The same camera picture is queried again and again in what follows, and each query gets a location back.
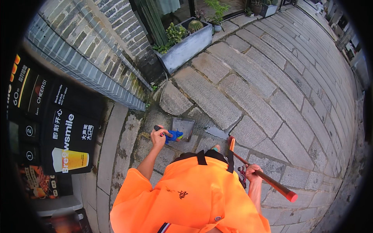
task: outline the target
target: cable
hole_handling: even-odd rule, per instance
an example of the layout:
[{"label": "cable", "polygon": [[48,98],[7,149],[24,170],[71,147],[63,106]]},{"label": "cable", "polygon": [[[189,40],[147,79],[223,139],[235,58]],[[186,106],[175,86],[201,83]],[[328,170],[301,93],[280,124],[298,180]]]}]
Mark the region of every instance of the cable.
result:
[{"label": "cable", "polygon": [[159,98],[159,103],[161,103],[161,101],[162,101],[163,92],[166,89],[166,86],[167,86],[167,83],[168,83],[168,76],[167,76],[167,72],[165,70],[164,70],[164,74],[166,75],[166,85],[164,86],[164,89],[162,90],[161,97]]}]

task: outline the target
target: barrel cactus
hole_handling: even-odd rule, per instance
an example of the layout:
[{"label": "barrel cactus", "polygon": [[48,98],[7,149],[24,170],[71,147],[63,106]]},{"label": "barrel cactus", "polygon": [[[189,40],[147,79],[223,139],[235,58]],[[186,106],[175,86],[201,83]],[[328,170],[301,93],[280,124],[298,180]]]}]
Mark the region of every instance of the barrel cactus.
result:
[{"label": "barrel cactus", "polygon": [[203,24],[201,23],[201,21],[198,20],[192,20],[188,25],[188,30],[190,31],[190,33],[194,33],[201,28],[203,28]]}]

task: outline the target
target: puddle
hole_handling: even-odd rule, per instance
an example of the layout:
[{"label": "puddle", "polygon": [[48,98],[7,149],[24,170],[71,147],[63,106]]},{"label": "puddle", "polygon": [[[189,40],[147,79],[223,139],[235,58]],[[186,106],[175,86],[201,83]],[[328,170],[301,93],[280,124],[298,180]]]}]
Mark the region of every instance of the puddle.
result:
[{"label": "puddle", "polygon": [[211,127],[206,127],[205,128],[205,132],[206,133],[209,133],[215,137],[219,137],[221,139],[224,139],[224,140],[227,140],[229,135],[228,133],[224,132],[223,130],[221,129],[218,129],[217,127],[215,126],[211,126]]}]

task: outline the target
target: beer glass illustration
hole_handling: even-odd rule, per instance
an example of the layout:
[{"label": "beer glass illustration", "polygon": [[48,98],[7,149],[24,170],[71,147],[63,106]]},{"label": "beer glass illustration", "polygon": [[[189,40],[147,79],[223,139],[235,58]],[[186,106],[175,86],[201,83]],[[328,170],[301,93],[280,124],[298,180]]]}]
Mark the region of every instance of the beer glass illustration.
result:
[{"label": "beer glass illustration", "polygon": [[55,147],[52,151],[52,158],[55,172],[68,173],[69,170],[87,167],[90,155]]}]

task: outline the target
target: blue object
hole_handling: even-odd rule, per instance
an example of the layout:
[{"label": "blue object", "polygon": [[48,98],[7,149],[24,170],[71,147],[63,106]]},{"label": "blue object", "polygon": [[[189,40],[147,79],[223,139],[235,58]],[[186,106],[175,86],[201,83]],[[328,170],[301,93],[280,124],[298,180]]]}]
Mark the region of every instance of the blue object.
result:
[{"label": "blue object", "polygon": [[181,135],[183,135],[183,133],[180,132],[179,130],[176,130],[176,131],[169,130],[168,132],[170,134],[172,134],[172,138],[168,137],[167,135],[165,135],[166,136],[166,142],[165,142],[165,144],[168,144],[168,141],[176,141],[176,139],[178,137],[180,137]]}]

